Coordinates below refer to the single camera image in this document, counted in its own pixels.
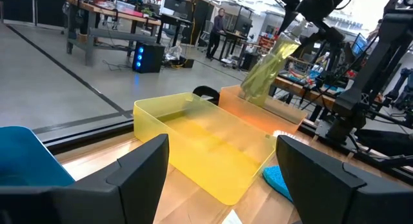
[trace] wooden table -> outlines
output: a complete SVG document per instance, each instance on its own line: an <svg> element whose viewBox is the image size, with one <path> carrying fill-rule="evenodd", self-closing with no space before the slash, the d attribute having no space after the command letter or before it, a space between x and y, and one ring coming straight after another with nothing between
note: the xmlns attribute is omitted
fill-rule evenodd
<svg viewBox="0 0 413 224"><path fill-rule="evenodd" d="M176 41L178 40L179 29L181 28L181 25L186 24L190 26L192 25L192 22L186 19L182 19L180 17L173 16L173 15L161 14L161 26L159 27L159 30L157 33L157 39L156 39L157 44L161 43L163 24L170 24L170 25L176 26L175 34L174 34L174 41L172 42L172 47L173 47L173 46L176 46Z"/></svg>
<svg viewBox="0 0 413 224"><path fill-rule="evenodd" d="M130 34L125 33L125 32L111 31L109 29L105 31L102 31L102 30L99 31L95 28L96 15L103 14L103 15L116 16L116 12L102 8L97 5L91 5L88 3L81 2L79 3L80 9L87 10L89 14L88 14L88 23L87 23L88 25L87 41L86 43L80 43L73 37L73 34L76 34L75 24L74 24L76 12L75 12L74 7L77 6L78 3L77 3L77 0L66 0L66 1L70 4L69 10L68 10L68 31L67 31L68 33L67 33L66 51L68 54L71 54L74 45L84 50L86 65L92 64L94 38L96 36L108 37L110 39L123 39L123 40L129 41L128 47L123 47L123 48L118 47L118 46L97 46L97 47L101 49L106 49L106 50L125 50L128 52L127 55L130 56L130 53L132 51L131 48L133 46L134 41L142 41L142 42L152 41L151 39L149 39L148 36L135 35L137 22L146 23L147 25L153 25L151 36L155 36L155 32L156 32L155 26L161 25L161 22L158 20L152 20L149 18L141 17L141 15L134 15L133 12L130 12L129 14L124 13L124 12L118 12L117 14L118 18L123 18L123 19L132 21L132 27L130 29Z"/></svg>
<svg viewBox="0 0 413 224"><path fill-rule="evenodd" d="M222 58L225 58L225 59L226 59L226 58L228 57L228 55L229 55L229 53L230 53L230 49L231 49L231 54L234 53L235 45L236 45L238 39L244 40L244 41L247 40L246 37L241 36L241 35L236 34L236 33L229 32L229 31L227 31L227 32L225 32L225 33L218 32L218 34L225 37L224 45L222 46L221 53L220 53L220 55L219 55L219 59L217 59L217 60L220 61L220 62L221 62L221 59L222 59ZM225 46L227 45L228 40L229 40L229 41L232 41L232 42L233 42L233 43L232 43L233 45L232 45L232 48L231 48L231 46L228 47L227 52L225 53L225 56L223 56L224 51L225 51Z"/></svg>
<svg viewBox="0 0 413 224"><path fill-rule="evenodd" d="M296 137L306 144L312 140L302 133L297 133ZM133 133L128 133L57 155L56 158L74 179L79 180L111 164L139 145L141 142ZM311 146L339 160L346 158L321 143L313 142ZM404 184L358 160L350 159L349 163L377 176ZM276 157L270 164L277 165ZM262 176L253 182L236 205L226 206L169 165L154 223L222 223L232 209L244 224L291 224L299 220L293 204L269 187Z"/></svg>
<svg viewBox="0 0 413 224"><path fill-rule="evenodd" d="M299 97L303 97L305 93L305 89L303 88L302 85L299 85L295 82L291 82L280 76L276 77L276 79L273 82L273 85L277 88L280 88L282 90L289 92L292 95L296 95ZM316 104L316 107L312 115L309 118L309 120L311 121L315 121L317 119L319 113L321 112L323 108L324 108L324 111L320 117L322 117L323 114L327 115L328 112L333 109L334 102L336 102L336 99L334 97L327 96L327 95L322 95L322 96L319 96L319 95L320 95L319 92L310 90L304 96L304 99L306 99L307 101L314 102ZM376 97L373 103L374 110L376 112L379 112L382 107L383 107L382 100ZM376 116L374 114L368 114L368 115L369 115L368 118L370 119L374 119Z"/></svg>
<svg viewBox="0 0 413 224"><path fill-rule="evenodd" d="M66 1L69 2L69 4L71 4L71 5L77 6L77 0L66 0ZM107 10L107 9L104 9L104 8L100 8L96 5L91 5L91 4L83 3L83 2L80 3L80 8L83 9L83 10L88 10L89 12L95 12L95 13L104 14L104 15L111 15L111 16L116 15L115 11ZM158 21L158 20L151 20L151 19L147 19L145 17L138 17L136 15L125 14L125 13L122 13L122 12L120 12L118 14L118 17L124 18L124 19L127 19L127 20L131 20L131 21L139 21L139 22L143 22L143 23L146 23L148 21L149 24L157 25L157 26L161 25L161 22Z"/></svg>
<svg viewBox="0 0 413 224"><path fill-rule="evenodd" d="M303 97L303 94L305 92L305 89L303 88L303 86L298 85L297 83L291 82L279 76L276 77L273 85L277 88L290 92L291 94L299 96L299 97ZM322 95L319 98L317 98L319 95L320 95L319 92L311 90L305 94L304 99L309 100L309 101L314 101L315 104L320 105L320 106L324 106L325 104L325 107L327 109L332 110L333 104L336 101L336 99L330 96L326 96L326 95Z"/></svg>

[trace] cable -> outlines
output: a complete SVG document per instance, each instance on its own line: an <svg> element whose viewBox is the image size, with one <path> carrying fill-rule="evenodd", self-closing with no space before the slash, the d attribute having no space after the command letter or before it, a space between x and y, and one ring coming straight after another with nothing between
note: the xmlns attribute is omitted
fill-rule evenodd
<svg viewBox="0 0 413 224"><path fill-rule="evenodd" d="M97 5L96 5L96 7L98 7L98 8L102 11L102 13L103 13L103 8L101 8L100 6L97 6ZM110 30L109 30L108 23L107 23L105 26L106 26L106 29L108 30L108 35L109 35L110 41L112 42L112 47L115 47L116 44L114 43L114 40L112 39L112 36L110 35Z"/></svg>
<svg viewBox="0 0 413 224"><path fill-rule="evenodd" d="M195 1L192 1L192 31L191 31L191 38L189 40L189 44L192 44L192 35L194 34L194 30L195 30L195 17L194 17L194 5L195 5ZM188 46L185 46L185 57L186 57L186 50L187 50ZM185 60L185 62L181 65L171 65L172 68L178 69L181 68L183 65L186 64L186 62L188 62L188 58Z"/></svg>
<svg viewBox="0 0 413 224"><path fill-rule="evenodd" d="M385 109L383 109L385 112L386 112L386 114L387 115L389 115L390 117L392 116L391 114L389 114ZM401 126L401 125L399 125L399 124L397 124L399 127L400 127L400 129L405 133L405 134L408 134L407 133L407 131Z"/></svg>
<svg viewBox="0 0 413 224"><path fill-rule="evenodd" d="M398 124L390 122L390 121L382 121L382 120L377 120L377 119L375 119L374 121L378 121L378 122L386 123L386 124L391 124L391 125L398 125Z"/></svg>
<svg viewBox="0 0 413 224"><path fill-rule="evenodd" d="M402 112L399 114L390 114L390 117L403 117L406 114L406 112Z"/></svg>
<svg viewBox="0 0 413 224"><path fill-rule="evenodd" d="M365 54L365 52L373 45L373 43L374 43L374 41L377 39L377 37L378 37L378 35L376 35L376 36L373 38L373 40L370 42L370 44L367 46L367 48L363 51L363 53L361 53L361 54L357 57L357 59L355 59L355 60L353 61L353 63L352 63L350 66L348 66L347 70L345 70L339 77L337 77L337 78L331 83L331 85L330 85L326 90L324 90L324 92L320 93L316 98L314 98L313 100L311 100L310 103L313 103L313 102L314 102L315 100L317 100L319 97L321 97L322 95L325 95L325 94L330 90L330 88L333 87L333 84L335 84L337 81L339 81L339 80L354 66L354 64L356 64L356 62L359 61L359 59L361 58L361 56L363 56L363 55ZM301 110L304 110L307 106L309 106L309 104L307 104L306 106L304 106Z"/></svg>
<svg viewBox="0 0 413 224"><path fill-rule="evenodd" d="M117 71L117 70L122 71L121 68L132 68L132 65L115 65L115 64L112 64L112 63L108 63L106 60L102 60L102 63L108 65L108 68L109 68L109 70L111 70L111 71ZM117 66L118 69L117 69L117 70L113 70L110 66Z"/></svg>
<svg viewBox="0 0 413 224"><path fill-rule="evenodd" d="M340 8L336 8L336 10L342 10L342 9L344 9L345 7L347 7L348 4L350 4L350 2L351 2L351 0L348 0L347 4L346 4L345 6L340 7Z"/></svg>
<svg viewBox="0 0 413 224"><path fill-rule="evenodd" d="M351 142L354 144L354 147L356 148L357 152L360 151L359 145L356 143L356 140L353 138L353 136L351 134L347 135L348 138L350 138Z"/></svg>
<svg viewBox="0 0 413 224"><path fill-rule="evenodd" d="M323 101L323 108L326 108L327 106L325 105L325 100L324 100L324 96L321 96L321 100Z"/></svg>

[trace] man standing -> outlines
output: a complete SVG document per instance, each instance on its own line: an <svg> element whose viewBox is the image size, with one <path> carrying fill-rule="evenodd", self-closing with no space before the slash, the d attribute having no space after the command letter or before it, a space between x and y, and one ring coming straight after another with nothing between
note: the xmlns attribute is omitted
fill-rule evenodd
<svg viewBox="0 0 413 224"><path fill-rule="evenodd" d="M217 48L219 46L219 39L220 35L219 33L225 33L224 31L224 14L225 14L225 9L220 8L218 11L218 15L214 18L214 27L212 28L212 31L209 36L209 44L208 48L206 51L206 57L211 59L214 57L215 52L217 51Z"/></svg>

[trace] gray floor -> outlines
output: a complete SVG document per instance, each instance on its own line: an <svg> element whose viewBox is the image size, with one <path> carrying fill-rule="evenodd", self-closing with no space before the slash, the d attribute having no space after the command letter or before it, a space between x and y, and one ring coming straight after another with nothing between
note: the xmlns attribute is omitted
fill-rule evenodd
<svg viewBox="0 0 413 224"><path fill-rule="evenodd" d="M103 61L112 65L130 64L125 52L109 50L95 50L93 66L85 66L82 50L75 47L72 55L66 53L66 40L60 31L13 27L125 111L131 111L134 101L139 99L191 92L199 85L219 90L240 84L246 76L244 72L222 67L216 60L210 61L196 48L184 46L183 52L196 60L191 69L164 68L159 74L137 74L115 66L109 69ZM2 24L0 46L0 126L26 126L34 129L40 139L47 140L127 120ZM309 106L307 112L311 113L313 108ZM397 125L371 120L365 128L403 132Z"/></svg>

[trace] blue plastic bin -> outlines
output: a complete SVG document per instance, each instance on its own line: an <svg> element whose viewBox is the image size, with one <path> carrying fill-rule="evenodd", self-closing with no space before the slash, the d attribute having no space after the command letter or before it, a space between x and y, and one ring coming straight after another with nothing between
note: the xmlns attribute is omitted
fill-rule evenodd
<svg viewBox="0 0 413 224"><path fill-rule="evenodd" d="M67 186L74 179L25 127L0 127L0 186Z"/></svg>

